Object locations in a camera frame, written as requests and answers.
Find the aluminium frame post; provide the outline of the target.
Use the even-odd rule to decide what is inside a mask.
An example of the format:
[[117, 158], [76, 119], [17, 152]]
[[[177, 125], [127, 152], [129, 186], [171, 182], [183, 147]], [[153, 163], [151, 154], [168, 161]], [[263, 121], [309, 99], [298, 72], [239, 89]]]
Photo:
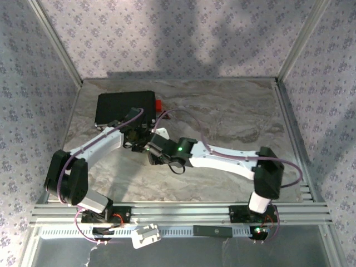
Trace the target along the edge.
[[287, 78], [331, 1], [332, 0], [314, 1], [303, 26], [297, 34], [296, 39], [278, 72], [276, 77], [277, 83], [283, 82]]
[[66, 51], [66, 48], [61, 41], [58, 33], [56, 32], [50, 17], [46, 13], [41, 0], [26, 0], [27, 3], [31, 6], [32, 10], [35, 13], [41, 27], [43, 28], [45, 34], [47, 35], [52, 47], [57, 52], [60, 60], [62, 61], [65, 69], [71, 76], [72, 80], [76, 84], [77, 87], [81, 87], [83, 84], [83, 80], [80, 77], [78, 71], [76, 70], [75, 64], [71, 60], [69, 54]]

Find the small circuit board with lights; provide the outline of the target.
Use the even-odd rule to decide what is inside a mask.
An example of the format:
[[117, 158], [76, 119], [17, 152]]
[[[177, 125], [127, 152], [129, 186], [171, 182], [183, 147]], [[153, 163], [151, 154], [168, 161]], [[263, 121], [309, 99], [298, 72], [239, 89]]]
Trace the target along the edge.
[[255, 241], [264, 241], [268, 237], [269, 232], [270, 228], [267, 226], [251, 226], [251, 236], [249, 238]]

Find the black bar device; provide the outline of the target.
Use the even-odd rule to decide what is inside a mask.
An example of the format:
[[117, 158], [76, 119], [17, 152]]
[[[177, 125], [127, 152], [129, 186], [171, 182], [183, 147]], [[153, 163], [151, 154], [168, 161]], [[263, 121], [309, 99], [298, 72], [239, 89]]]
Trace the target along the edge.
[[231, 238], [233, 237], [233, 230], [229, 227], [194, 225], [193, 235], [203, 237]]

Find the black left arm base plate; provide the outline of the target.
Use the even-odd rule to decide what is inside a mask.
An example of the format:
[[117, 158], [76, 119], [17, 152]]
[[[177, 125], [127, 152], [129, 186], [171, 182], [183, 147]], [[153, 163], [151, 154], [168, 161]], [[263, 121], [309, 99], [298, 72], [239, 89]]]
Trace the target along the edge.
[[82, 213], [81, 223], [129, 223], [131, 218], [130, 206], [112, 206], [106, 208], [102, 213], [86, 210]]

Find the white plastic bracket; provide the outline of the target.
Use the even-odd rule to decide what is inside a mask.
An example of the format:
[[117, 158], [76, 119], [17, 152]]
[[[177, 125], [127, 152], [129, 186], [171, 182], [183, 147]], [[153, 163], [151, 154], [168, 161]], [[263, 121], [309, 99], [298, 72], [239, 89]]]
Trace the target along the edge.
[[141, 228], [136, 228], [131, 232], [131, 240], [134, 249], [143, 248], [162, 239], [158, 226], [150, 224]]

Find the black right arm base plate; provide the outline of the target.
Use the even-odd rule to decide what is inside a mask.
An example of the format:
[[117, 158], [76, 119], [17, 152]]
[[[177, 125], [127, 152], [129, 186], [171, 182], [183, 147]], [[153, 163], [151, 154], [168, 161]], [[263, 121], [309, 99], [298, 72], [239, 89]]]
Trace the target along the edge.
[[268, 217], [271, 217], [274, 223], [277, 222], [275, 210], [271, 205], [263, 214], [251, 211], [248, 205], [231, 205], [229, 206], [229, 216], [231, 223], [263, 223]]

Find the black flat electronics box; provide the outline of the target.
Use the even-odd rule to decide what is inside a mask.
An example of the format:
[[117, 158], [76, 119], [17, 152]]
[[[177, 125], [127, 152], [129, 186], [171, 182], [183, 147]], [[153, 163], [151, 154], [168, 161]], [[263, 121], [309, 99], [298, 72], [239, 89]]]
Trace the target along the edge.
[[142, 108], [138, 121], [150, 124], [156, 119], [156, 98], [153, 91], [102, 93], [98, 96], [95, 126], [121, 121], [132, 108]]

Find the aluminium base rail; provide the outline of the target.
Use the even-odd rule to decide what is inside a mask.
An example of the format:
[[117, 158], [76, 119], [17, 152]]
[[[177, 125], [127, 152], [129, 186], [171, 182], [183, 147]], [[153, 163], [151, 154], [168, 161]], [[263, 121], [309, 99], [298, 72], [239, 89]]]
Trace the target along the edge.
[[[131, 218], [128, 225], [230, 225], [229, 206], [244, 205], [228, 202], [129, 202], [114, 206], [130, 206]], [[282, 225], [331, 224], [332, 217], [324, 202], [279, 202], [274, 207]], [[75, 207], [59, 203], [35, 206], [31, 224], [69, 225], [74, 221]]]

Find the aluminium side rail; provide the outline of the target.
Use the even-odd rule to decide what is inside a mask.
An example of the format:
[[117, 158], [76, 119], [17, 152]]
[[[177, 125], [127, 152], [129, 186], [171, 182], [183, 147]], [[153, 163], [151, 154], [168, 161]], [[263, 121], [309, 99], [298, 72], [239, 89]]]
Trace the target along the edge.
[[309, 188], [310, 197], [306, 197], [306, 193], [302, 193], [303, 200], [308, 200], [309, 202], [324, 202], [325, 200], [314, 181], [314, 177], [310, 173], [310, 167], [312, 165], [309, 161], [304, 141], [285, 85], [282, 82], [279, 82], [277, 78], [274, 83], [276, 98], [278, 99], [280, 109], [283, 114], [283, 119], [290, 138], [291, 146], [293, 148], [295, 160], [303, 172], [303, 181], [300, 182], [299, 185], [300, 187], [302, 187], [302, 185], [307, 185]]

